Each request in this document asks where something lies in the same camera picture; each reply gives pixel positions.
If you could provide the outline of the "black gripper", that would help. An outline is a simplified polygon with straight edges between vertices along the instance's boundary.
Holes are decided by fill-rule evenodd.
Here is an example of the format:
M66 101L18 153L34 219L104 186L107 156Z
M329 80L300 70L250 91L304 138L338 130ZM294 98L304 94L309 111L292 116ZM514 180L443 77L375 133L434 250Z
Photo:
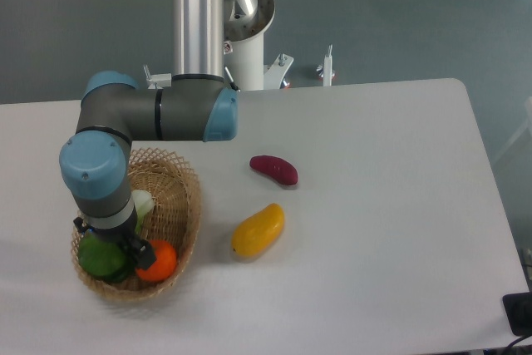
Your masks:
M157 260L153 246L135 231L137 218L130 217L124 224L111 229L100 229L87 224L82 217L73 220L76 232L81 236L79 248L89 244L117 245L137 269L148 270Z

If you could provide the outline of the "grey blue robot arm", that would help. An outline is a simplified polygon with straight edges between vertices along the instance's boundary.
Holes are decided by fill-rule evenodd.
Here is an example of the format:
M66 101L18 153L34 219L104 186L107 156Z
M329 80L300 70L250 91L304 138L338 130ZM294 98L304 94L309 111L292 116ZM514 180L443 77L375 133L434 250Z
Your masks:
M136 232L127 177L134 141L229 141L237 132L238 100L223 76L223 1L172 0L170 81L141 90L116 71L95 74L81 100L75 135L59 165L82 213L80 231L116 242L140 269L155 262Z

